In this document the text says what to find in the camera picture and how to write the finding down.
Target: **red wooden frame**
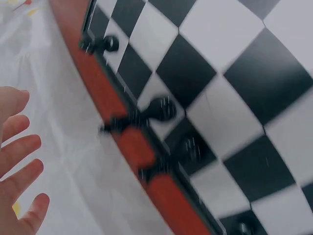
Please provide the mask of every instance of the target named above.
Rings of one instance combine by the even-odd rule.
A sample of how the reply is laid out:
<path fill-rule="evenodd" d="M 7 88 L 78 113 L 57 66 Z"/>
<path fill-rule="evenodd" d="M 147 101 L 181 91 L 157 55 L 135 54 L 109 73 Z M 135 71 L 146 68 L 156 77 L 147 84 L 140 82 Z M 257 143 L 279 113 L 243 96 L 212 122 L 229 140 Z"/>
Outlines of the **red wooden frame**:
<path fill-rule="evenodd" d="M 89 0 L 49 1 L 68 50 L 102 119 L 108 119 L 113 113 L 125 113 L 123 103 L 95 57 L 78 48 Z M 139 130 L 129 128 L 113 138 L 134 172 L 154 161 L 154 153 Z M 170 176 L 157 177 L 148 186 L 142 186 L 176 235 L 211 234 Z"/>

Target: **finger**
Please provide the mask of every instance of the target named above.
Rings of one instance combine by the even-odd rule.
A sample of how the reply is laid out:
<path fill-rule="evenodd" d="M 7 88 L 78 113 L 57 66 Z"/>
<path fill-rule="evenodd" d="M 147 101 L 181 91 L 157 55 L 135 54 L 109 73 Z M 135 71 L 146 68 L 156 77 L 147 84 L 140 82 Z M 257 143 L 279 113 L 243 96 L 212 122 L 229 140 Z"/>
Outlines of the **finger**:
<path fill-rule="evenodd" d="M 49 197 L 44 193 L 39 194 L 34 199 L 29 211 L 20 219 L 24 234 L 33 235 L 38 232 L 47 214 L 49 202 Z"/>
<path fill-rule="evenodd" d="M 27 166 L 2 181 L 2 188 L 13 205 L 20 195 L 38 178 L 44 170 L 44 164 L 35 159 Z"/>
<path fill-rule="evenodd" d="M 25 115 L 15 115 L 9 117 L 3 124 L 2 142 L 14 137 L 29 127 L 29 119 Z"/>
<path fill-rule="evenodd" d="M 10 116 L 23 111 L 29 101 L 29 92 L 13 87 L 0 87 L 0 121 L 4 123 Z"/>
<path fill-rule="evenodd" d="M 3 147 L 0 152 L 0 178 L 26 156 L 39 149 L 40 146 L 40 137 L 38 135 L 30 135 Z"/>

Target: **yellow spot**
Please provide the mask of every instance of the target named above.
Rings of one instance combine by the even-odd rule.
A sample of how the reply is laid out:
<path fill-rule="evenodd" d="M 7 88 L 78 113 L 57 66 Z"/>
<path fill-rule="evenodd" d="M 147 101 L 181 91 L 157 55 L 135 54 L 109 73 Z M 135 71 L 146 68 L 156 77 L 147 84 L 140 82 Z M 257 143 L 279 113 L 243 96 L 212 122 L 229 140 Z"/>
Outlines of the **yellow spot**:
<path fill-rule="evenodd" d="M 33 14 L 35 14 L 36 11 L 38 11 L 38 9 L 33 9 L 33 10 L 29 11 L 29 12 L 27 13 L 27 15 L 28 15 L 28 16 L 32 16 Z"/>
<path fill-rule="evenodd" d="M 15 215 L 17 216 L 17 217 L 19 217 L 20 216 L 20 212 L 21 212 L 21 205 L 19 204 L 19 202 L 16 202 L 14 205 L 13 205 L 13 210 L 14 210 L 14 212 L 15 212 Z"/>

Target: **white square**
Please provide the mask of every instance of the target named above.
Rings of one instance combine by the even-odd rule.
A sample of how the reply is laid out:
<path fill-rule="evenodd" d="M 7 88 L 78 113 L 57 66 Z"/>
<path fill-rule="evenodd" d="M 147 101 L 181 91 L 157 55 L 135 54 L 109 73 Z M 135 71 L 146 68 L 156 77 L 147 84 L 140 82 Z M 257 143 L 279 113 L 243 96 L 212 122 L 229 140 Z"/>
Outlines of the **white square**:
<path fill-rule="evenodd" d="M 147 2 L 130 37 L 130 43 L 152 71 L 170 48 L 178 28 Z"/>
<path fill-rule="evenodd" d="M 108 18 L 111 17 L 117 0 L 97 0 L 97 4 L 104 11 Z"/>
<path fill-rule="evenodd" d="M 313 90 L 270 122 L 265 130 L 295 180 L 313 179 Z"/>
<path fill-rule="evenodd" d="M 313 75 L 312 8 L 312 0 L 281 0 L 264 23 Z"/>
<path fill-rule="evenodd" d="M 115 35 L 118 38 L 118 51 L 104 52 L 104 57 L 107 59 L 112 70 L 117 73 L 118 67 L 121 64 L 123 55 L 126 51 L 129 39 L 123 30 L 118 26 L 118 24 L 113 20 L 113 18 L 109 20 L 107 31 L 105 33 L 105 36 L 107 35 Z"/>
<path fill-rule="evenodd" d="M 180 33 L 218 71 L 227 69 L 264 28 L 237 0 L 198 0 Z"/>
<path fill-rule="evenodd" d="M 180 106 L 180 104 L 175 100 L 174 96 L 171 94 L 171 92 L 168 90 L 166 85 L 163 83 L 163 81 L 160 79 L 160 77 L 153 73 L 151 77 L 149 78 L 149 81 L 147 82 L 146 86 L 144 87 L 139 99 L 138 99 L 138 107 L 140 110 L 145 109 L 151 99 L 158 95 L 169 95 L 170 98 L 175 102 L 176 109 L 177 109 L 177 116 L 174 120 L 169 122 L 159 122 L 155 120 L 151 120 L 151 127 L 155 131 L 156 135 L 161 139 L 164 140 L 164 138 L 167 136 L 167 134 L 174 129 L 174 127 L 178 124 L 178 122 L 183 118 L 184 116 L 184 110 Z"/>
<path fill-rule="evenodd" d="M 220 162 L 192 176 L 191 183 L 216 218 L 241 213 L 250 207 L 248 199 Z"/>
<path fill-rule="evenodd" d="M 222 75 L 213 78 L 187 114 L 223 160 L 263 133 L 258 119 Z"/>
<path fill-rule="evenodd" d="M 312 234 L 313 214 L 297 185 L 253 202 L 252 210 L 267 234 Z"/>

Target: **black square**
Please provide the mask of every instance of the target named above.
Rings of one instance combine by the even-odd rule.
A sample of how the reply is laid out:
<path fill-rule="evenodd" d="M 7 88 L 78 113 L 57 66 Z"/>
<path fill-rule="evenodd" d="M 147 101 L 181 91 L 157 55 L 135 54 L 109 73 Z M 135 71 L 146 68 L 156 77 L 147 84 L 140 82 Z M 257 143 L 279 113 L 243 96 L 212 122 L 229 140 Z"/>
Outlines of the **black square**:
<path fill-rule="evenodd" d="M 275 7 L 280 0 L 238 0 L 261 20 L 263 20 L 269 12 Z"/>
<path fill-rule="evenodd" d="M 265 135 L 224 164 L 250 202 L 295 183 L 284 161 Z"/>
<path fill-rule="evenodd" d="M 313 84 L 307 71 L 268 29 L 257 36 L 225 77 L 263 125 Z"/>
<path fill-rule="evenodd" d="M 251 210 L 222 218 L 220 221 L 224 225 L 227 234 L 242 234 L 238 230 L 240 229 L 240 224 L 245 224 L 254 231 L 252 233 L 254 235 L 267 235 L 260 221 Z"/>
<path fill-rule="evenodd" d="M 130 37 L 144 7 L 143 0 L 117 0 L 112 18 Z"/>
<path fill-rule="evenodd" d="M 212 163 L 216 160 L 216 157 L 187 117 L 185 117 L 165 139 L 165 143 L 169 146 L 171 153 L 174 152 L 177 144 L 186 136 L 193 136 L 200 146 L 201 160 L 197 163 L 182 165 L 187 174 L 192 175 L 204 166 Z"/>
<path fill-rule="evenodd" d="M 183 108 L 187 108 L 216 72 L 205 59 L 178 35 L 157 71 Z"/>
<path fill-rule="evenodd" d="M 149 0 L 149 2 L 179 27 L 196 0 Z"/>
<path fill-rule="evenodd" d="M 104 38 L 109 23 L 108 17 L 103 13 L 100 7 L 96 6 L 90 23 L 90 31 L 96 38 Z"/>
<path fill-rule="evenodd" d="M 138 99 L 152 72 L 132 46 L 128 44 L 118 68 L 118 73 L 122 76 L 134 97 Z"/>
<path fill-rule="evenodd" d="M 302 188 L 302 191 L 307 198 L 307 201 L 313 212 L 313 183 L 310 183 Z"/>

